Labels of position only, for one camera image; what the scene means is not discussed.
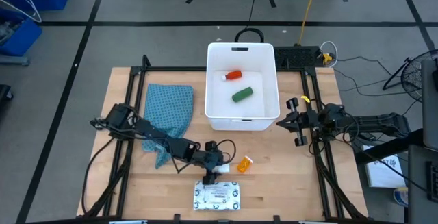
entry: yellow cable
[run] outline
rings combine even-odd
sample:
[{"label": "yellow cable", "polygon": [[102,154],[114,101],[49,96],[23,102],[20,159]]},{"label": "yellow cable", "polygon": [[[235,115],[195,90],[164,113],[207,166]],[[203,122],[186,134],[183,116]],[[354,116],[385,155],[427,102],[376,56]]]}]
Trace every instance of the yellow cable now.
[{"label": "yellow cable", "polygon": [[306,9],[306,15],[304,16],[304,20],[302,21],[302,25],[301,25],[301,35],[300,35],[300,40],[298,41],[299,45],[301,45],[301,39],[302,39],[302,35],[304,34],[304,27],[306,24],[307,15],[309,14],[311,4],[312,4],[312,0],[309,0],[309,3],[307,4],[307,9]]}]

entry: gray floor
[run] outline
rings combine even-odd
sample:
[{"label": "gray floor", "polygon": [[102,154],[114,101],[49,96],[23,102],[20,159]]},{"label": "gray floor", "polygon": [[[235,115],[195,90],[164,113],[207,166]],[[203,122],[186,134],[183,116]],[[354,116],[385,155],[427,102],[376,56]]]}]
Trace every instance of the gray floor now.
[{"label": "gray floor", "polygon": [[[252,0],[102,0],[96,21],[246,21]],[[255,0],[253,21],[301,21],[307,0]],[[421,18],[437,22],[435,0],[413,0]],[[45,21],[87,21],[94,0],[69,0],[58,12],[43,12]],[[405,0],[314,0],[309,21],[415,22]],[[231,42],[243,27],[93,27],[57,131],[28,221],[73,218],[83,172],[90,158],[95,131],[88,121],[98,116],[111,68],[139,64],[147,54],[154,66],[205,66],[207,45]],[[46,26],[26,53],[28,67],[0,66],[0,83],[13,87],[15,98],[0,123],[0,223],[13,223],[20,210],[53,116],[60,101],[85,27]],[[288,46],[297,42],[300,28],[259,27],[266,42]],[[427,28],[438,44],[438,28]],[[243,36],[244,41],[256,41]],[[428,49],[418,27],[306,27],[303,45],[336,43],[339,57],[363,55],[377,59],[394,72],[406,57]],[[336,69],[358,84],[388,78],[379,65],[362,60],[339,62]],[[337,74],[340,90],[353,87]],[[382,84],[362,88],[380,94]],[[390,92],[400,92],[401,87]],[[408,95],[363,97],[355,90],[341,92],[352,114],[403,113],[413,100]],[[407,113],[411,129],[422,126],[421,104]],[[368,188],[363,168],[363,191],[371,217],[403,221],[403,209],[392,201],[391,190]]]}]

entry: green object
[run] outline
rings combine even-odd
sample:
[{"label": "green object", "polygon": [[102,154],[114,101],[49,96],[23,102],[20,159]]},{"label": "green object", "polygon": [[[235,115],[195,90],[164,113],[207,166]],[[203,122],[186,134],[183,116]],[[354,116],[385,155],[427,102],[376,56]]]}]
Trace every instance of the green object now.
[{"label": "green object", "polygon": [[245,88],[237,93],[235,93],[231,98],[234,102],[239,102],[253,94],[253,89],[251,87]]}]

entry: blue cloth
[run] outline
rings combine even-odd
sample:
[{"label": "blue cloth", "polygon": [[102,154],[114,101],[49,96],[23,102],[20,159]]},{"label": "blue cloth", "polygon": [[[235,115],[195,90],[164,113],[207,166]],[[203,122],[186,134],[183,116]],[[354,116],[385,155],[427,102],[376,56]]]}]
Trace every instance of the blue cloth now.
[{"label": "blue cloth", "polygon": [[[193,87],[149,84],[144,118],[173,138],[182,138],[193,114]],[[143,141],[143,150],[157,152],[155,168],[171,159],[170,154],[151,140]]]}]

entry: red object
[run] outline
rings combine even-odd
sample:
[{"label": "red object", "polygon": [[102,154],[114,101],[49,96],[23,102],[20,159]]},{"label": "red object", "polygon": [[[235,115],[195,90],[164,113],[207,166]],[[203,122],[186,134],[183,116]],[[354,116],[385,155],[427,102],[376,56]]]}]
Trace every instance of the red object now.
[{"label": "red object", "polygon": [[237,70],[237,71],[229,72],[227,75],[222,76],[222,79],[225,81],[225,80],[238,79],[241,77],[242,77],[242,72]]}]

